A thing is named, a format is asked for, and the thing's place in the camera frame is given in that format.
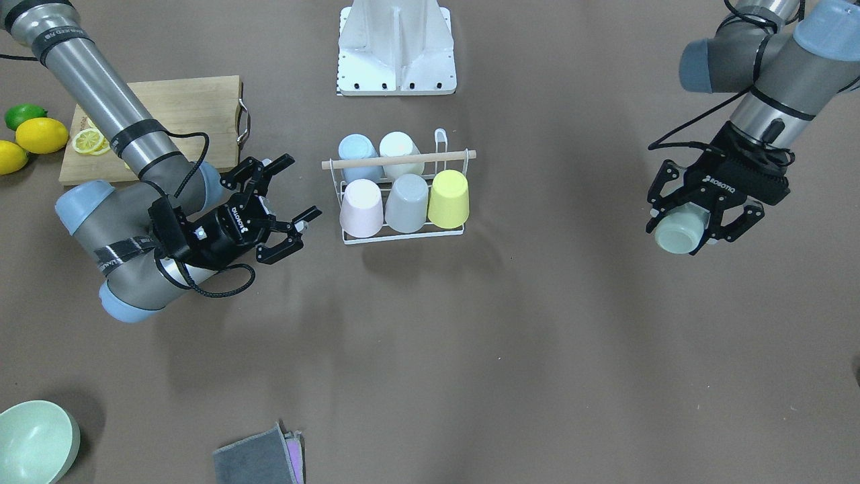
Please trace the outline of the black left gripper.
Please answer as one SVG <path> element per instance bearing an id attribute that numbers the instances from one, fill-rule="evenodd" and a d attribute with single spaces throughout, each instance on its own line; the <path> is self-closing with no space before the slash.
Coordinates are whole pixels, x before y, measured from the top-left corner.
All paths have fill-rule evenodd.
<path id="1" fill-rule="evenodd" d="M 776 205 L 790 193 L 786 171 L 792 163 L 792 151 L 755 142 L 730 122 L 726 122 L 709 143 L 691 142 L 690 146 L 701 149 L 701 156 L 686 172 L 673 160 L 664 160 L 658 169 L 647 193 L 651 209 L 646 233 L 652 234 L 658 224 L 678 208 L 673 193 L 684 184 L 682 203 L 697 203 L 710 211 L 703 236 L 691 256 L 712 239 L 729 243 L 739 239 L 764 218 L 761 202 Z M 719 189 L 734 201 L 739 201 L 741 196 L 752 196 L 757 201 L 744 203 L 742 214 L 728 225 L 722 225 L 723 212 L 734 206 L 729 201 L 713 202 L 713 196 L 703 195 L 702 189 Z"/>

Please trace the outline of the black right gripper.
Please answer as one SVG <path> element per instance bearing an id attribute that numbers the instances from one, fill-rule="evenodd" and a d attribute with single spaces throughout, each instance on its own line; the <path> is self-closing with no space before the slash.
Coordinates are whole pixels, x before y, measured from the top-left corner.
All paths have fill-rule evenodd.
<path id="1" fill-rule="evenodd" d="M 220 270 L 256 245 L 256 260 L 269 266 L 300 251 L 304 248 L 303 232 L 323 212 L 311 206 L 290 221 L 278 221 L 261 198 L 267 195 L 271 178 L 295 162 L 288 153 L 273 161 L 246 157 L 220 177 L 222 186 L 237 193 L 193 223 L 166 197 L 156 199 L 148 216 L 164 255 L 191 266 Z M 285 234 L 286 238 L 266 246 L 271 233 Z"/>

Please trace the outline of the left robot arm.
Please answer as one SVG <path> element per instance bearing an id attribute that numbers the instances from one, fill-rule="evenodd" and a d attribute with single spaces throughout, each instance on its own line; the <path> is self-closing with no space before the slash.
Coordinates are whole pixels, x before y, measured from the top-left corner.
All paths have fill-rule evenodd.
<path id="1" fill-rule="evenodd" d="M 857 1 L 725 2 L 711 38 L 680 58 L 685 91 L 731 93 L 739 107 L 710 142 L 685 142 L 701 155 L 682 167 L 666 160 L 647 199 L 647 232 L 673 254 L 733 242 L 789 195 L 793 141 L 832 98 L 858 89 Z"/>

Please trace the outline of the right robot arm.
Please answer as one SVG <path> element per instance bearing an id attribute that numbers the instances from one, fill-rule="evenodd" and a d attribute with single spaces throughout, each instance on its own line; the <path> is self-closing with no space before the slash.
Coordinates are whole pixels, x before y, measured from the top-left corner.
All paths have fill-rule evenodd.
<path id="1" fill-rule="evenodd" d="M 68 1 L 3 1 L 2 25 L 30 47 L 96 128 L 137 175 L 116 189 L 86 181 L 56 201 L 67 231 L 104 275 L 99 299 L 118 321 L 156 315 L 202 282 L 239 268 L 254 252 L 275 264 L 303 248 L 303 230 L 318 217 L 311 206 L 279 221 L 266 200 L 271 178 L 293 164 L 248 157 L 220 175 L 203 157 L 191 162 L 175 146 L 176 134 L 155 120 L 104 59 Z"/>

